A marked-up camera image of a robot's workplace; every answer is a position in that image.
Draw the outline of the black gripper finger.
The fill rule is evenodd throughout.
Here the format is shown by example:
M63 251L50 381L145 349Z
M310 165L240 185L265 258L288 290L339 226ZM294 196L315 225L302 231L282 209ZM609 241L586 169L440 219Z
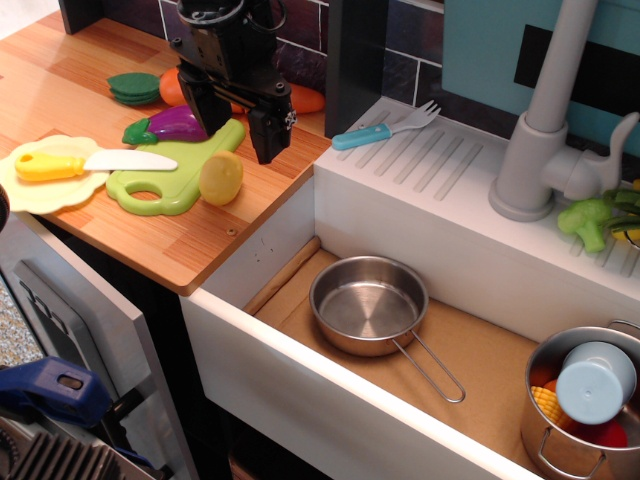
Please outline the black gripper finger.
M270 164L291 145L296 111L288 104L257 105L248 113L250 137L258 162Z
M216 94L211 79L191 64L178 66L178 80L183 96L201 128L215 134L231 118L231 104Z

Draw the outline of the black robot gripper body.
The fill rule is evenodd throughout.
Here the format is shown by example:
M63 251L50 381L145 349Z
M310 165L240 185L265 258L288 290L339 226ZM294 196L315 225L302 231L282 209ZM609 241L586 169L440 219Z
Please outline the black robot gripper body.
M179 1L177 14L187 28L184 36L171 41L180 57L205 73L216 94L249 112L269 100L245 103L242 89L279 92L289 99L289 84L276 70L273 56L276 32L287 20L286 6L270 1Z

